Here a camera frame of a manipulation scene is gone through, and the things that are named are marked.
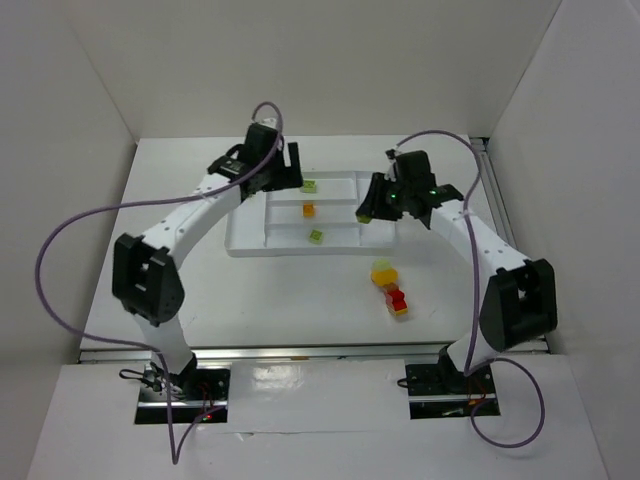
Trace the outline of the lime green curved lego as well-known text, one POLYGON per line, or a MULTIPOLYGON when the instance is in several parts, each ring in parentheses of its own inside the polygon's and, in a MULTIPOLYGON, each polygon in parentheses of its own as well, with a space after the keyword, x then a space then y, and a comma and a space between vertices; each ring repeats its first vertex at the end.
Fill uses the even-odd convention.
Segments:
POLYGON ((317 183, 314 180, 304 180, 300 192, 307 195, 316 194, 318 192, 317 183))

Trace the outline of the pale green lego end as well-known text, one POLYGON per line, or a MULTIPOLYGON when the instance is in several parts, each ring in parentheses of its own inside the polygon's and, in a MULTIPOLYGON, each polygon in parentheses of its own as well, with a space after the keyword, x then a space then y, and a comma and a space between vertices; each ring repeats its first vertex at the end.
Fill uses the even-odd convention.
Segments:
POLYGON ((310 243, 315 245, 321 245, 324 241, 324 232, 317 229, 312 229, 308 235, 310 243))

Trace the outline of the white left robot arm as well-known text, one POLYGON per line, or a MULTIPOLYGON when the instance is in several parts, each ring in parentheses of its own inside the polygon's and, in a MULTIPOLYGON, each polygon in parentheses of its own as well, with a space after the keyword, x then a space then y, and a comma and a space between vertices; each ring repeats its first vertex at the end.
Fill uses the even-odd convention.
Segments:
POLYGON ((152 346, 152 368, 184 390, 196 378, 197 360, 179 320, 185 290, 179 270, 187 255, 228 213, 258 192, 303 185, 298 144, 261 123, 249 126, 244 142, 232 146, 206 170, 193 201, 182 202, 138 236, 114 244, 112 294, 152 346))

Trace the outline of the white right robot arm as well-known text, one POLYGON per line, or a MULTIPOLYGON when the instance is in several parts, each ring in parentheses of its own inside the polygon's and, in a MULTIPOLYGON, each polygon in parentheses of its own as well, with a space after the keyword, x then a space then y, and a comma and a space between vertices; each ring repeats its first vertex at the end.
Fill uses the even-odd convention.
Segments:
POLYGON ((472 327, 438 354, 443 388, 461 392, 467 377, 501 353, 557 327, 555 274, 504 242, 450 184, 438 184, 426 152, 390 150, 388 172, 371 177, 356 211, 361 223, 396 222, 404 215, 446 240, 472 267, 472 327))

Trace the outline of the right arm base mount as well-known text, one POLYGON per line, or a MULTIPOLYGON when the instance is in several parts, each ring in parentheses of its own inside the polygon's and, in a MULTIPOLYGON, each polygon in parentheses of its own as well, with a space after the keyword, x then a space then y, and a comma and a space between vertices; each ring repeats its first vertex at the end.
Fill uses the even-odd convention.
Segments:
POLYGON ((477 416, 500 415, 489 367, 447 384, 435 364, 408 364, 396 384, 407 391, 412 420, 469 417, 475 408, 477 416))

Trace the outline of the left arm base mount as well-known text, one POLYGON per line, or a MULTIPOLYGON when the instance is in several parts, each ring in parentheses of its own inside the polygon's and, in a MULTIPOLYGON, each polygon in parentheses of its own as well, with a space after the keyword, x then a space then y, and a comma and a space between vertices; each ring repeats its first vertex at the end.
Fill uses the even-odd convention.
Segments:
POLYGON ((139 394, 134 423, 160 425, 167 423, 167 393, 170 392, 173 421, 190 424, 202 415, 201 423, 226 423, 231 371, 229 368, 198 369, 195 377, 182 387, 167 389, 165 380, 151 365, 143 370, 121 369, 122 380, 136 381, 139 394))

